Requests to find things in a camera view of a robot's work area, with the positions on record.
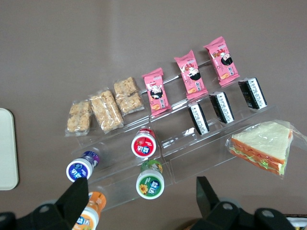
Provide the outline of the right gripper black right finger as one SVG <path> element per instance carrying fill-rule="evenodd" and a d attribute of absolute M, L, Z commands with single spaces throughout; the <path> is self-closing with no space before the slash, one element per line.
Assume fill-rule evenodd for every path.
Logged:
<path fill-rule="evenodd" d="M 205 176 L 198 176 L 196 179 L 196 200 L 203 218 L 206 218 L 220 202 Z"/>

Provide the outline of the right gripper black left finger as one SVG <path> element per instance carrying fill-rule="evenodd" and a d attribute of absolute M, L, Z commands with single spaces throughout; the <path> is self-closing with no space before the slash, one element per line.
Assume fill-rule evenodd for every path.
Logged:
<path fill-rule="evenodd" d="M 65 223 L 66 230 L 71 230 L 73 228 L 77 219 L 88 204 L 88 193 L 87 179 L 78 178 L 55 202 L 63 222 Z"/>

